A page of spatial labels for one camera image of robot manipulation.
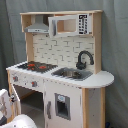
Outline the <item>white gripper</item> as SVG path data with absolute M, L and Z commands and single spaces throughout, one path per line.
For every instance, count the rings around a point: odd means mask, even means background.
M 7 122 L 13 120 L 11 98 L 6 89 L 0 90 L 0 119 L 5 117 Z

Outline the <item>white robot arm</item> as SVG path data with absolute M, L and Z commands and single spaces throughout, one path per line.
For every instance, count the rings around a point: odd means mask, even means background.
M 0 90 L 0 128 L 37 128 L 35 122 L 24 114 L 16 116 L 11 122 L 7 122 L 11 115 L 8 91 L 2 89 Z

